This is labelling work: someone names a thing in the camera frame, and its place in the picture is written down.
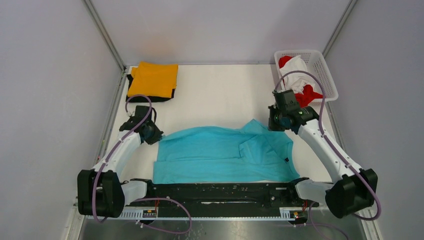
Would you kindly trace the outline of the teal t shirt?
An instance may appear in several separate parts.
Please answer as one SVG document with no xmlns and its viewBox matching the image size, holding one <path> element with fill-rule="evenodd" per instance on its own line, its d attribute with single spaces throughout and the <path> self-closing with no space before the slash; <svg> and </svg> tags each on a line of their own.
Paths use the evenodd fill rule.
<svg viewBox="0 0 424 240">
<path fill-rule="evenodd" d="M 290 182 L 300 177 L 293 140 L 252 119 L 241 128 L 201 126 L 165 136 L 153 167 L 155 184 Z"/>
</svg>

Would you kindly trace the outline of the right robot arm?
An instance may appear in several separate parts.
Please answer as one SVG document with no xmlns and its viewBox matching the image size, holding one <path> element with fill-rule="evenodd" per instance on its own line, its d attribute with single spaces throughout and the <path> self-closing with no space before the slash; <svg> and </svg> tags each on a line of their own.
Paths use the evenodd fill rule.
<svg viewBox="0 0 424 240">
<path fill-rule="evenodd" d="M 323 114 L 311 106 L 301 107 L 292 90 L 274 90 L 273 96 L 275 103 L 269 106 L 269 130 L 290 130 L 298 135 L 313 150 L 331 178 L 331 183 L 307 177 L 291 181 L 287 201 L 293 206 L 299 206 L 305 200 L 325 204 L 339 219 L 375 206 L 375 216 L 369 220 L 377 220 L 382 207 L 376 195 L 376 172 L 364 169 L 351 159 L 324 128 Z"/>
</svg>

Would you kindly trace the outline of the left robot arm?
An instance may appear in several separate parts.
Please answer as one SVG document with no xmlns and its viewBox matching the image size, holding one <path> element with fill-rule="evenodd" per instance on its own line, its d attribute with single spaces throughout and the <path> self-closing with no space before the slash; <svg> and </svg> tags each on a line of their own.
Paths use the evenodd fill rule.
<svg viewBox="0 0 424 240">
<path fill-rule="evenodd" d="M 120 126 L 113 147 L 92 169 L 79 172 L 77 207 L 81 215 L 117 218 L 135 200 L 144 206 L 154 202 L 155 192 L 146 181 L 124 180 L 122 172 L 143 143 L 153 145 L 162 139 L 156 117 L 153 107 L 136 106 L 135 112 Z"/>
</svg>

